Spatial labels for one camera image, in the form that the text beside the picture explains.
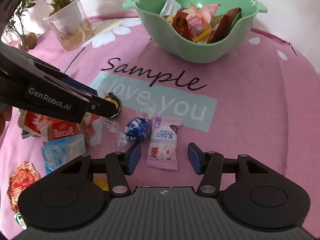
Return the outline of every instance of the green bowl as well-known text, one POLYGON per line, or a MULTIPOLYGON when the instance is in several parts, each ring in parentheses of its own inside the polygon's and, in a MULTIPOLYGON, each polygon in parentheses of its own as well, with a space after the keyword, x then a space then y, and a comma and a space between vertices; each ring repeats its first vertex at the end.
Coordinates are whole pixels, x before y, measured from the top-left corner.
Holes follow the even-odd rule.
POLYGON ((182 38, 159 13, 166 0, 126 0, 123 8, 135 8, 150 37, 163 49, 194 63, 208 63, 235 49, 250 32, 258 12, 268 9, 257 0, 176 0, 182 8, 190 3, 201 7, 210 3, 220 3, 216 15, 240 7, 242 17, 222 41, 213 44, 198 44, 182 38))

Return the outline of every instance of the blue gripper pad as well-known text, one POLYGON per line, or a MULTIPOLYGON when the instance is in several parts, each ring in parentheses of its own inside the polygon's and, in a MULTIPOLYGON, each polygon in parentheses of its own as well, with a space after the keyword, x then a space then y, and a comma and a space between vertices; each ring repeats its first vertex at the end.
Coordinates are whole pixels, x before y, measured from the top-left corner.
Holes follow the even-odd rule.
POLYGON ((201 166, 199 154, 190 144, 188 145, 188 159, 195 173, 198 175, 202 175, 203 172, 202 172, 202 166, 201 166))
POLYGON ((66 78, 63 80, 64 83, 76 88, 76 89, 79 89, 79 90, 84 90, 86 92, 89 92, 95 96, 98 96, 98 92, 96 90, 94 90, 93 88, 91 87, 88 87, 80 82, 78 82, 77 80, 74 80, 72 78, 66 78))
POLYGON ((141 157, 141 145, 138 144, 129 157, 129 164, 127 167, 128 174, 133 174, 141 157))

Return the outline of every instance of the pink candy package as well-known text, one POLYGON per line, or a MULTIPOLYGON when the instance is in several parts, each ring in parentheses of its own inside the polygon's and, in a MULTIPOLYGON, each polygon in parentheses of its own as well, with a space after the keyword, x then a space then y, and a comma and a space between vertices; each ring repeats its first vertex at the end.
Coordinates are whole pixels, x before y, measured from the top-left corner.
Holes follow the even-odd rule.
POLYGON ((178 169, 176 148, 181 118, 155 116, 149 144, 147 166, 163 170, 178 169))

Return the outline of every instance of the human hand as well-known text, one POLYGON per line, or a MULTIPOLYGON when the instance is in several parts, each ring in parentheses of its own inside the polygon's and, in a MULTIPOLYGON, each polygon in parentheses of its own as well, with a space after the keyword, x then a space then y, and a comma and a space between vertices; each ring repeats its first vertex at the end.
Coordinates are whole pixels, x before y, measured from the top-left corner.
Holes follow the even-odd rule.
POLYGON ((9 122, 12 115, 12 106, 8 106, 0 115, 0 135, 2 135, 5 127, 5 121, 9 122))

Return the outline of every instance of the potted plant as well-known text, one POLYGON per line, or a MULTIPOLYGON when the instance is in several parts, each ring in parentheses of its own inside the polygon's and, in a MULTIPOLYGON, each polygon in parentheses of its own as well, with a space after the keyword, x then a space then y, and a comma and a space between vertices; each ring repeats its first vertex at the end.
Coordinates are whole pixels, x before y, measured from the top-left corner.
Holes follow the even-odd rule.
POLYGON ((53 10, 45 20, 65 50, 75 49, 93 36, 80 0, 50 0, 48 4, 53 10))
POLYGON ((28 51, 33 49, 37 44, 37 36, 35 33, 27 33, 23 26, 22 17, 24 13, 31 7, 35 6, 35 0, 21 0, 14 14, 12 15, 9 23, 4 29, 7 33, 15 33, 19 38, 19 49, 28 51))

